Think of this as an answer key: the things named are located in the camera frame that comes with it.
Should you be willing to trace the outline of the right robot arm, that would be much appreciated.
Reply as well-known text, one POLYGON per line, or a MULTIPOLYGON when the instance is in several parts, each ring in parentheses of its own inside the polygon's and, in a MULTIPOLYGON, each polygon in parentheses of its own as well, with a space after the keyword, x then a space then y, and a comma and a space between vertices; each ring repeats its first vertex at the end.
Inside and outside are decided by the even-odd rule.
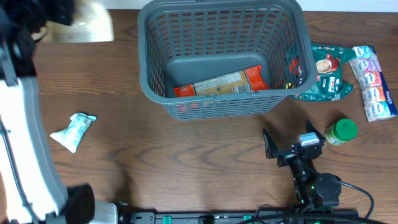
POLYGON ((282 151, 263 129, 266 157, 276 159, 278 167, 290 168, 296 197, 302 203, 300 212, 337 207, 341 193, 339 178, 330 173, 320 173, 313 165, 313 160, 322 154, 326 138, 309 120, 305 121, 305 128, 307 132, 300 135, 290 149, 282 151))

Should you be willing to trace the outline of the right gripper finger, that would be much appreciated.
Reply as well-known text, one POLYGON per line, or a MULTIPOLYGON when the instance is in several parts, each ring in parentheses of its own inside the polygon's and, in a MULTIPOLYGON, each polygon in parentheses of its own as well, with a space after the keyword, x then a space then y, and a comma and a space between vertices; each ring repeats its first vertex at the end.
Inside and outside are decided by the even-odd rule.
POLYGON ((274 159, 278 157, 279 147, 273 140, 272 136, 266 131, 265 128, 262 129, 262 134, 265 142, 266 157, 268 159, 274 159))
POLYGON ((315 128, 313 126, 313 124, 310 122, 309 119, 305 120, 305 127, 306 127, 306 130, 307 130, 307 133, 315 133, 315 135, 319 139, 320 144, 323 144, 325 142, 324 135, 321 132, 319 132, 317 128, 315 128))

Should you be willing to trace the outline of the beige paper pouch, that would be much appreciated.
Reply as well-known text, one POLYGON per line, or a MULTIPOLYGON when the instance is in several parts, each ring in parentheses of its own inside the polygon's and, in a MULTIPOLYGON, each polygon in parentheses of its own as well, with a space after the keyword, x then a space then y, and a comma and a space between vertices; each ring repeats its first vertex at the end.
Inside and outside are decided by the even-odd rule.
POLYGON ((77 0, 73 22, 66 26, 48 21, 34 40, 58 43, 110 42, 114 40, 113 22, 101 1, 77 0))

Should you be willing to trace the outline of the green coffee bag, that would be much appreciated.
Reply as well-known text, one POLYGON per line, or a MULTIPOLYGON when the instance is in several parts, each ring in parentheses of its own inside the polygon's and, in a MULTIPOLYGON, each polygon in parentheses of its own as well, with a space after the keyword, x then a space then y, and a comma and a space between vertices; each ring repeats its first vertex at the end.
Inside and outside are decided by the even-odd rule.
POLYGON ((349 95, 353 85, 343 81, 342 65, 356 57, 354 50, 335 45, 312 44, 317 81, 306 92, 292 95, 296 100, 337 101, 349 95))

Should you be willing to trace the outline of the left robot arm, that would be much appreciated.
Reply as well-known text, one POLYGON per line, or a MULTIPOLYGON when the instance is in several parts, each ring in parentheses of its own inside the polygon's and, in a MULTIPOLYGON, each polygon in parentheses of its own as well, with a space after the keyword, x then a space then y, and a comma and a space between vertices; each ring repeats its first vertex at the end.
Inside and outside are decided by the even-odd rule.
POLYGON ((88 184, 66 187, 42 125, 33 57, 39 42, 112 41, 99 1, 1 2, 1 177, 7 223, 117 223, 88 184))

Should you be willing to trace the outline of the light blue wipes packet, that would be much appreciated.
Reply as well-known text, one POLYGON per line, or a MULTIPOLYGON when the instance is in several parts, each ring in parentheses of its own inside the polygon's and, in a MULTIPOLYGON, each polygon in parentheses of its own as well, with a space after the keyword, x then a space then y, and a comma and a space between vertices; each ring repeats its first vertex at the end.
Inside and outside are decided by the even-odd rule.
POLYGON ((71 123, 64 130, 52 133, 51 138, 66 147, 70 152, 76 153, 85 132, 91 123, 97 120, 96 116, 85 113, 75 113, 70 117, 71 123))

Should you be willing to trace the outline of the orange pasta package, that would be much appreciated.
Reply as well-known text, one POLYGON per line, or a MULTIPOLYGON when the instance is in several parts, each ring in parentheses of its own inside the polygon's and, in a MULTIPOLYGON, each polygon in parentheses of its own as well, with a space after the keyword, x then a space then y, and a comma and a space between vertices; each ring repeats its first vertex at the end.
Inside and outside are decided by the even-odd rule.
POLYGON ((174 88, 177 97, 196 95, 224 95, 247 93, 250 91, 269 90, 268 84, 261 77, 261 65, 218 76, 201 82, 174 88))

